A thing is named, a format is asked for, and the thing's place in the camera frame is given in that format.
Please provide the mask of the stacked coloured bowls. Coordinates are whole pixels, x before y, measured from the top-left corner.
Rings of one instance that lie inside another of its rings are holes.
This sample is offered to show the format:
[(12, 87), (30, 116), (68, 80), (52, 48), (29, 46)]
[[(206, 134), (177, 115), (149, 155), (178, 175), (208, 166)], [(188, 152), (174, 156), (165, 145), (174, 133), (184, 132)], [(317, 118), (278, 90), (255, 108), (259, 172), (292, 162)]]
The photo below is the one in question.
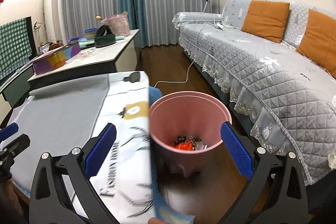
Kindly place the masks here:
[(87, 40), (93, 40), (96, 36), (98, 28), (97, 27), (92, 27), (84, 30), (84, 37)]

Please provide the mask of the dark green basket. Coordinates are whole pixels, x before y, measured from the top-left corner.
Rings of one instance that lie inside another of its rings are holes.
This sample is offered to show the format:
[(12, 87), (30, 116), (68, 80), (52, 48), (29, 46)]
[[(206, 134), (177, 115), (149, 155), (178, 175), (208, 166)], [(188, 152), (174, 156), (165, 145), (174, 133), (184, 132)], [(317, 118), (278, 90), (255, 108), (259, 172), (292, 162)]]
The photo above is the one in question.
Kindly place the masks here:
[(108, 25), (103, 24), (96, 32), (94, 45), (96, 48), (111, 46), (116, 42), (116, 35), (110, 30)]

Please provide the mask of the orange cushion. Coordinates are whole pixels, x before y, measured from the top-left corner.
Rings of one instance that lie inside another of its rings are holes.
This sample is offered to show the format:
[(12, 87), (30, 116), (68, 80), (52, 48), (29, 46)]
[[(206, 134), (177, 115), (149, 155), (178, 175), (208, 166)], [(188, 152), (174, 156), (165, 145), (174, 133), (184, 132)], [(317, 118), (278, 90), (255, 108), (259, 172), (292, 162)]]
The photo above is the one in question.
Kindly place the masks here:
[(290, 3), (252, 0), (249, 4), (243, 32), (281, 43), (289, 17)]
[(309, 9), (306, 30), (296, 51), (335, 77), (335, 19)]

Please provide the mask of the white air conditioner tower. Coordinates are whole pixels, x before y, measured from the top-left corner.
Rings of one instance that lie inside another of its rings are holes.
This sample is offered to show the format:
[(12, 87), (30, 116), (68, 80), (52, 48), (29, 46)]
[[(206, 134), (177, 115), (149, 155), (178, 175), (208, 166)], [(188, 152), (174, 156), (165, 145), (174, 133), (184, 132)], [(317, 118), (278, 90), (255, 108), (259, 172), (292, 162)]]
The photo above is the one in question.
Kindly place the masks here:
[(44, 16), (49, 42), (66, 44), (62, 0), (44, 0)]

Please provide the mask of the pink plastic trash bin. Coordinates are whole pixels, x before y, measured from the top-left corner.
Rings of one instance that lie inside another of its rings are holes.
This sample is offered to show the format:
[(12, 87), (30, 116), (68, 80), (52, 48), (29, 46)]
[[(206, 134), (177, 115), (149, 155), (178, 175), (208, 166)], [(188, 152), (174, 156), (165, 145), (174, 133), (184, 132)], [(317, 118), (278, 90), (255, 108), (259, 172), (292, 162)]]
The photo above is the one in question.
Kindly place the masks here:
[[(223, 144), (221, 126), (224, 122), (232, 122), (225, 104), (200, 92), (167, 94), (149, 109), (149, 131), (158, 158), (171, 173), (185, 178), (199, 172), (214, 149)], [(173, 148), (179, 136), (197, 137), (207, 148), (193, 151)]]

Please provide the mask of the black snack wrapper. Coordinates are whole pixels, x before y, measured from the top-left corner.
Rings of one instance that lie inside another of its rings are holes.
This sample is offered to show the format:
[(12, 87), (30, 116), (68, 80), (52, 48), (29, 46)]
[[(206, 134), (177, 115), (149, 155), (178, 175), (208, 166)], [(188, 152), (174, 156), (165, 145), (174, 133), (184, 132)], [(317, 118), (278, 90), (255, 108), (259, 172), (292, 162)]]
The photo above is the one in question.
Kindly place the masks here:
[(177, 137), (177, 144), (184, 143), (186, 141), (186, 135), (180, 135)]

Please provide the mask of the green checkered cloth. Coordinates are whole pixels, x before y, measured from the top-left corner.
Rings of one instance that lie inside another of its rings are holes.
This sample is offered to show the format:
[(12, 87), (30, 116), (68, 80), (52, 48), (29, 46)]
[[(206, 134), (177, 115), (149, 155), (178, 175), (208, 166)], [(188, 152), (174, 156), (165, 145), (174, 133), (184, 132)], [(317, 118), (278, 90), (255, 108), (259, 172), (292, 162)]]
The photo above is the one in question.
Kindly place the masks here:
[(33, 54), (28, 18), (1, 25), (1, 80), (25, 65)]

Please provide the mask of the grey quilted sofa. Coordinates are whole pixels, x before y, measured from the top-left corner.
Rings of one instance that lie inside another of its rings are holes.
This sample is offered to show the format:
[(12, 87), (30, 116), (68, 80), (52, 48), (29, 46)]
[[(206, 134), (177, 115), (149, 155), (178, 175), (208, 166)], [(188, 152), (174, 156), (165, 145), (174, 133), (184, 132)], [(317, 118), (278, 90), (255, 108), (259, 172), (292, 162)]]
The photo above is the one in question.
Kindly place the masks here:
[(312, 185), (331, 172), (335, 151), (335, 78), (296, 49), (313, 6), (291, 2), (281, 43), (243, 32), (250, 0), (230, 0), (221, 14), (179, 12), (179, 44), (234, 110), (252, 122), (248, 133), (270, 153), (294, 152)]

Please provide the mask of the white printed tablecloth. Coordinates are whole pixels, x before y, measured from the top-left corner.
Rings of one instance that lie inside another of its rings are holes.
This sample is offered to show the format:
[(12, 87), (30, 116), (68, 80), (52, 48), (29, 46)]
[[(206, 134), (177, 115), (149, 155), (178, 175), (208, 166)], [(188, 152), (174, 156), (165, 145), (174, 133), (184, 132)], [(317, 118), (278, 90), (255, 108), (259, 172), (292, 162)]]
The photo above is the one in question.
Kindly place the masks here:
[(103, 101), (92, 131), (96, 137), (107, 123), (116, 126), (112, 145), (90, 182), (120, 223), (147, 223), (154, 217), (150, 163), (149, 79), (145, 72), (120, 72), (76, 79), (77, 86), (101, 87)]

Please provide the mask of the white side table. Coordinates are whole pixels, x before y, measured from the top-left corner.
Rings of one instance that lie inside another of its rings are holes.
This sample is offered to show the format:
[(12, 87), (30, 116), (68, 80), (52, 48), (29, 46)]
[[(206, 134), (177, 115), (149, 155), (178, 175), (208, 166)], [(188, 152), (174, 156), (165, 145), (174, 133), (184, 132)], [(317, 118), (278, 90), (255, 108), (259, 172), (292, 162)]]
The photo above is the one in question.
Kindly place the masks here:
[(28, 83), (31, 89), (38, 89), (83, 77), (134, 71), (140, 59), (141, 36), (139, 30), (132, 30), (129, 36), (113, 45), (82, 50), (62, 67), (41, 75), (34, 74)]

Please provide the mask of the grey table mat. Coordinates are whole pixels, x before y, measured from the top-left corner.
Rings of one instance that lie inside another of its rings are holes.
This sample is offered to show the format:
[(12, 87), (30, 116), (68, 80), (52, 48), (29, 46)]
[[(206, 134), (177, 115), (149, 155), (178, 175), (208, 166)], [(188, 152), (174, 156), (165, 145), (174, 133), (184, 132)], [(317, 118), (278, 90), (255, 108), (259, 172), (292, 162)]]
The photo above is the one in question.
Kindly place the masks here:
[(13, 110), (10, 122), (19, 130), (1, 147), (21, 134), (30, 138), (30, 146), (15, 158), (10, 169), (22, 192), (30, 192), (42, 153), (65, 155), (87, 142), (108, 89), (108, 75), (70, 80), (32, 90), (24, 104)]

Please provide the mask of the orange cushion near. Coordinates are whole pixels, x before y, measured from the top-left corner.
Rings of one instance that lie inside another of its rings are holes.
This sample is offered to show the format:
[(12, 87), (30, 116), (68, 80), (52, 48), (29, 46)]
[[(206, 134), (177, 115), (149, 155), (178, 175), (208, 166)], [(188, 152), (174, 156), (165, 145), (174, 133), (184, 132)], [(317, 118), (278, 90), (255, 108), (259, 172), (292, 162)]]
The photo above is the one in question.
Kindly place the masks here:
[(289, 17), (290, 3), (252, 0), (249, 4), (243, 32), (281, 43)]

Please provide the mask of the pink lace basket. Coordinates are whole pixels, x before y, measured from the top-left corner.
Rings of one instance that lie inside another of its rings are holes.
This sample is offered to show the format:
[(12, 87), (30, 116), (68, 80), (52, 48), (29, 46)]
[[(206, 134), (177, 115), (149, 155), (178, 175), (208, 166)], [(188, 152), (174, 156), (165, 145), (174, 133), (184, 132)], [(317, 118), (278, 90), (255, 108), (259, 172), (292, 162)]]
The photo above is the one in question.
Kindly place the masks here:
[(109, 26), (110, 30), (116, 36), (129, 36), (130, 26), (128, 21), (128, 12), (124, 11), (121, 14), (109, 16), (102, 20), (102, 23)]

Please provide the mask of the dark floral cloth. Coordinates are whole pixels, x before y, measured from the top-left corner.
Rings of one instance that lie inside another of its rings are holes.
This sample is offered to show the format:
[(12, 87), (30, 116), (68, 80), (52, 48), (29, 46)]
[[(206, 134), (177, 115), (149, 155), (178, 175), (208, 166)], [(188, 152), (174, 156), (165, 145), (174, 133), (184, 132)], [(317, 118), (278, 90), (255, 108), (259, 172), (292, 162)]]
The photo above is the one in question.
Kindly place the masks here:
[(202, 140), (199, 137), (190, 136), (190, 142), (192, 143), (193, 147), (195, 148)]

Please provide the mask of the clear plastic straws packet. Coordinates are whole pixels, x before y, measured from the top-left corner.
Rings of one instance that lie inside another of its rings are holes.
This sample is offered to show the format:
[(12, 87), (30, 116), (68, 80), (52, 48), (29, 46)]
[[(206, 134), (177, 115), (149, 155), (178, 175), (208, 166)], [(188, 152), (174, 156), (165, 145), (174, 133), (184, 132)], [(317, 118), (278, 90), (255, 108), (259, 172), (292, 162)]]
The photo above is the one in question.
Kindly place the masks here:
[(204, 150), (204, 149), (206, 149), (207, 147), (208, 147), (208, 145), (203, 144), (202, 142), (199, 142), (199, 143), (196, 145), (195, 149), (196, 149), (197, 151), (199, 151), (199, 150)]

